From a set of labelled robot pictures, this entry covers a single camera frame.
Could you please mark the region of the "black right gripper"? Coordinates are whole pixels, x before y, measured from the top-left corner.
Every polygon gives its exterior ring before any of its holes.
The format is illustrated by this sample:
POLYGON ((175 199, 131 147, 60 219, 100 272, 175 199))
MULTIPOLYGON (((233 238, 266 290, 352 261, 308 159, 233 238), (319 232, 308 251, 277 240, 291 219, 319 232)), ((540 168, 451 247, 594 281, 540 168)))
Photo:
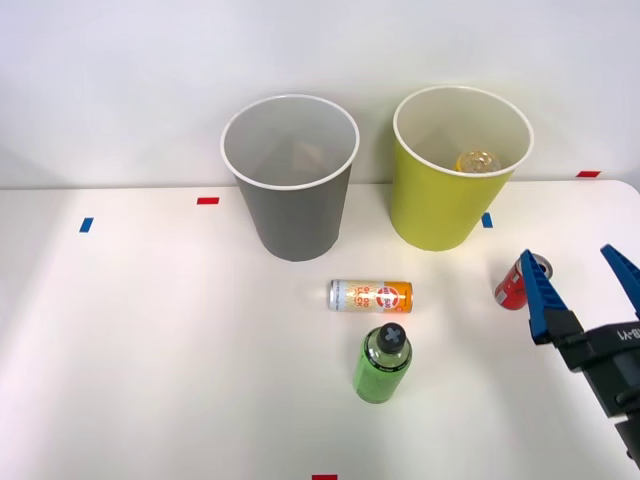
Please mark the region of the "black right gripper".
MULTIPOLYGON (((639 268, 610 244, 600 252, 639 317, 639 268)), ((637 412, 639 323, 608 324, 585 332, 530 250, 520 255, 520 263, 533 342, 552 344, 564 352, 567 367, 584 375, 607 417, 637 412)))

